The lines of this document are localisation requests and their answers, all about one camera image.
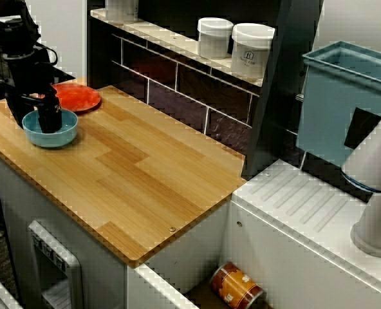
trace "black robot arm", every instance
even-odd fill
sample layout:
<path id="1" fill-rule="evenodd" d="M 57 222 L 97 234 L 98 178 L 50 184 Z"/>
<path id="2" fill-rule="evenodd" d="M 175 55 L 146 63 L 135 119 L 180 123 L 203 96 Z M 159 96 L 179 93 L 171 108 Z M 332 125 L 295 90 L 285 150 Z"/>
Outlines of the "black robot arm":
<path id="1" fill-rule="evenodd" d="M 0 17 L 12 17 L 0 21 L 0 47 L 3 60 L 12 74 L 13 84 L 6 100 L 16 122 L 22 126 L 23 117 L 37 108 L 42 132 L 53 133 L 62 127 L 62 117 L 54 83 L 53 66 L 45 46 L 38 44 L 41 37 L 38 26 L 31 18 L 24 0 L 0 0 Z M 40 98 L 30 95 L 36 93 Z"/>

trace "can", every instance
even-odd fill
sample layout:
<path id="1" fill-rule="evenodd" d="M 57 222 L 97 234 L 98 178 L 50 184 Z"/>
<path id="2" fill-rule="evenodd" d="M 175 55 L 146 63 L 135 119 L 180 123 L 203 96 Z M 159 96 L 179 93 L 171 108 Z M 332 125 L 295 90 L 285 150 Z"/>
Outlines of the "can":
<path id="1" fill-rule="evenodd" d="M 223 263 L 215 271 L 209 286 L 232 309 L 249 309 L 266 297 L 265 291 L 232 262 Z"/>

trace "white plastic container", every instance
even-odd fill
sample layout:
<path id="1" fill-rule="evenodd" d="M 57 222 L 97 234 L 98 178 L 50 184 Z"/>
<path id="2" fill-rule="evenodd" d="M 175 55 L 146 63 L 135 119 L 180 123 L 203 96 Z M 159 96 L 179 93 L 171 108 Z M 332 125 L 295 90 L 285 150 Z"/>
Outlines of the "white plastic container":
<path id="1" fill-rule="evenodd" d="M 106 19 L 116 24 L 137 22 L 139 0 L 105 0 Z"/>
<path id="2" fill-rule="evenodd" d="M 274 28 L 264 24 L 237 24 L 232 32 L 232 72 L 252 79 L 263 78 L 274 33 Z"/>
<path id="3" fill-rule="evenodd" d="M 199 55 L 208 59 L 225 58 L 233 26 L 234 24 L 226 19 L 201 18 L 198 21 Z"/>

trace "orange plate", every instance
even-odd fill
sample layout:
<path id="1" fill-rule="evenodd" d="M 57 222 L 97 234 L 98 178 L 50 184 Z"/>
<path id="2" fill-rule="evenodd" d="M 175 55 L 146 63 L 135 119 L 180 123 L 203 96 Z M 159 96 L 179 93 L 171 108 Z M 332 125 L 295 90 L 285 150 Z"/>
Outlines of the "orange plate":
<path id="1" fill-rule="evenodd" d="M 60 106 L 70 111 L 85 111 L 100 102 L 99 93 L 90 87 L 78 84 L 57 84 L 52 87 L 57 91 Z"/>

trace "blue basin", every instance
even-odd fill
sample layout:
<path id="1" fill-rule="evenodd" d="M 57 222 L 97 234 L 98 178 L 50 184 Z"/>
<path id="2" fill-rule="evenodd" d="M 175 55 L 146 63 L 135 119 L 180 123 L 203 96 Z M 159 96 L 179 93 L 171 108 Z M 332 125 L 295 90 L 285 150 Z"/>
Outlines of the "blue basin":
<path id="1" fill-rule="evenodd" d="M 62 109 L 62 127 L 54 133 L 42 133 L 37 111 L 28 113 L 22 120 L 26 138 L 31 143 L 45 148 L 60 147 L 70 143 L 76 137 L 77 123 L 77 115 L 67 109 Z"/>

